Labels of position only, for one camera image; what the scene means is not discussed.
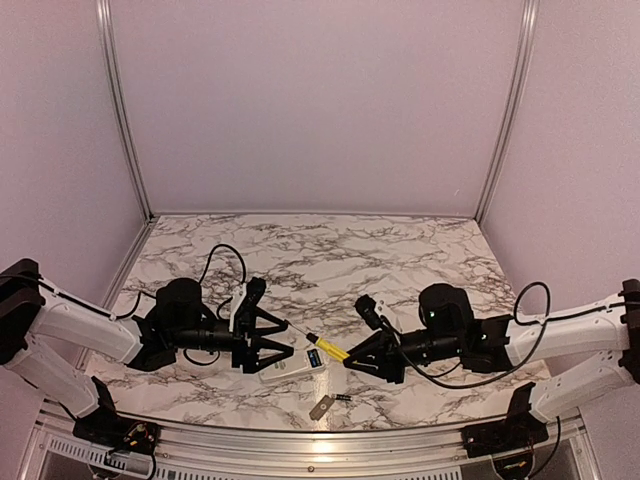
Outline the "white remote control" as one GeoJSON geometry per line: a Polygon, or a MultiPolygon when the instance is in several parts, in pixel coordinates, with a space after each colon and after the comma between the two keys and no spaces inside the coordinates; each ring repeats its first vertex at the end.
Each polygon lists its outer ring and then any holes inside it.
{"type": "Polygon", "coordinates": [[[300,376],[315,374],[326,369],[326,355],[317,348],[296,350],[294,354],[276,362],[258,373],[260,381],[271,384],[300,376]]]}

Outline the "yellow handle screwdriver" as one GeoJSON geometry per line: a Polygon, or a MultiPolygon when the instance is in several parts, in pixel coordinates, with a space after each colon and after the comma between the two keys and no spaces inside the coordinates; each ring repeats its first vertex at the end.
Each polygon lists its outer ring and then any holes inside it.
{"type": "Polygon", "coordinates": [[[333,358],[334,360],[337,360],[339,362],[343,362],[345,359],[347,359],[349,357],[349,354],[346,351],[344,351],[340,347],[328,342],[327,340],[323,339],[322,337],[320,337],[320,336],[318,336],[318,335],[316,335],[316,334],[314,334],[312,332],[305,332],[301,328],[293,325],[292,323],[290,323],[289,326],[291,328],[293,328],[294,330],[296,330],[297,332],[301,333],[305,337],[305,339],[307,341],[309,341],[311,344],[315,345],[320,350],[324,351],[329,357],[333,358]]]}

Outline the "grey battery compartment cover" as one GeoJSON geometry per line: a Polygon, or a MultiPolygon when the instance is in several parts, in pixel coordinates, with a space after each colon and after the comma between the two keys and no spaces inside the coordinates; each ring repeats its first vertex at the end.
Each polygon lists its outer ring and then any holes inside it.
{"type": "Polygon", "coordinates": [[[310,410],[309,417],[313,421],[319,421],[334,404],[335,398],[331,395],[324,395],[319,402],[310,410]]]}

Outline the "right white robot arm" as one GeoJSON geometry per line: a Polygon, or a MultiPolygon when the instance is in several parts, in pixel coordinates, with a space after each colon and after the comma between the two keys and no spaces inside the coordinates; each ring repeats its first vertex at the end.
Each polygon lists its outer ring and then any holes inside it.
{"type": "Polygon", "coordinates": [[[495,438],[515,448],[563,412],[639,381],[639,282],[591,305],[539,316],[510,313],[480,319],[465,290],[445,283],[418,297],[422,326],[408,333],[390,324],[383,306],[368,295],[355,305],[373,335],[348,351],[345,367],[401,384],[406,368],[456,358],[463,369],[502,379],[531,361],[589,354],[589,359],[541,383],[516,389],[495,438]]]}

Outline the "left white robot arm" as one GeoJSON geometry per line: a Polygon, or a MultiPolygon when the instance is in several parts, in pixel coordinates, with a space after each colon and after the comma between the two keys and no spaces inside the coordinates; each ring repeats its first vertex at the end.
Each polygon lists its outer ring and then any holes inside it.
{"type": "Polygon", "coordinates": [[[172,365],[179,350],[227,352],[231,365],[255,374],[291,357],[293,347],[272,340],[285,321],[265,312],[261,278],[242,284],[231,317],[219,319],[205,305],[201,284],[177,278],[154,293],[144,316],[116,315],[47,281],[32,259],[1,273],[1,364],[61,403],[106,445],[125,438],[126,423],[109,404],[106,386],[53,349],[55,341],[99,353],[141,372],[172,365]]]}

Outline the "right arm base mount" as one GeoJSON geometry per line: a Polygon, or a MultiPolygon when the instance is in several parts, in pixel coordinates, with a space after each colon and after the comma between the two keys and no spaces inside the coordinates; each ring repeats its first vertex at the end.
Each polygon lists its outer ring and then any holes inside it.
{"type": "Polygon", "coordinates": [[[529,382],[513,392],[503,419],[471,424],[461,429],[463,446],[469,458],[533,447],[549,439],[547,423],[531,413],[530,397],[534,386],[534,382],[529,382]]]}

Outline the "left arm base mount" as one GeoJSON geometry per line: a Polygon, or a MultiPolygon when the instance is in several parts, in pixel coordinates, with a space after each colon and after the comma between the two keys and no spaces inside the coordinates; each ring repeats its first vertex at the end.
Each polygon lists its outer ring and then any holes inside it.
{"type": "Polygon", "coordinates": [[[127,451],[152,455],[158,441],[160,427],[149,421],[136,420],[117,413],[107,386],[97,377],[97,409],[86,416],[77,416],[73,435],[109,447],[112,452],[127,451]]]}

